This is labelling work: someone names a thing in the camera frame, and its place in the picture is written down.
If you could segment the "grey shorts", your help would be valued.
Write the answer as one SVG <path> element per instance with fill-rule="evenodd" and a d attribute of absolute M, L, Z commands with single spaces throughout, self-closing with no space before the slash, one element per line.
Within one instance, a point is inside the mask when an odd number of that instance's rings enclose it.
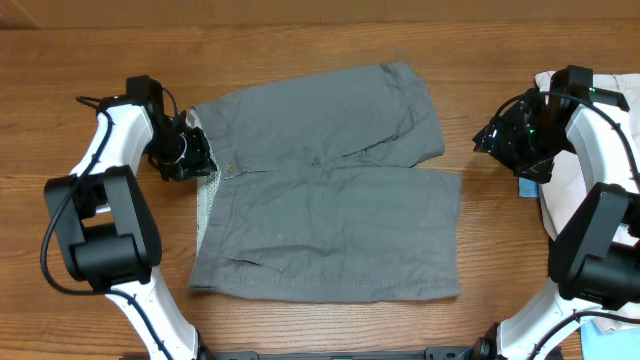
<path fill-rule="evenodd" d="M 298 302 L 459 295 L 461 177 L 422 78 L 370 65 L 195 105 L 217 165 L 194 290 Z"/>

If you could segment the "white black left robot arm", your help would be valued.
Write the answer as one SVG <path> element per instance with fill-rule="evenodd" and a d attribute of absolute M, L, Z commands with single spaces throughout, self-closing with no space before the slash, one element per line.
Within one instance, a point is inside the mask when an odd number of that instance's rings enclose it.
<path fill-rule="evenodd" d="M 77 97 L 92 108 L 97 129 L 80 162 L 44 187 L 50 223 L 40 250 L 40 267 L 60 293 L 48 266 L 56 241 L 68 274 L 85 282 L 86 296 L 104 296 L 128 319 L 151 359 L 210 359 L 212 353 L 189 323 L 159 269 L 159 230 L 136 180 L 147 159 L 165 181 L 204 177 L 217 169 L 202 129 L 185 112 L 166 114 L 170 96 L 148 75 L 129 77 L 124 94 Z"/>

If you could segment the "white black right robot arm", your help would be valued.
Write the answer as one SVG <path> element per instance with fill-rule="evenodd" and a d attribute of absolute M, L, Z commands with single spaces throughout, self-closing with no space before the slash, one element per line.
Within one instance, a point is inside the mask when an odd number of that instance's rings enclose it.
<path fill-rule="evenodd" d="M 577 155 L 584 200 L 549 245 L 548 274 L 516 315 L 494 324 L 462 359 L 559 359 L 560 344 L 593 318 L 620 320 L 639 300 L 639 247 L 615 242 L 639 236 L 639 151 L 620 92 L 597 88 L 593 71 L 569 65 L 548 90 L 531 88 L 497 110 L 473 138 L 517 177 L 550 181 L 561 151 Z"/>

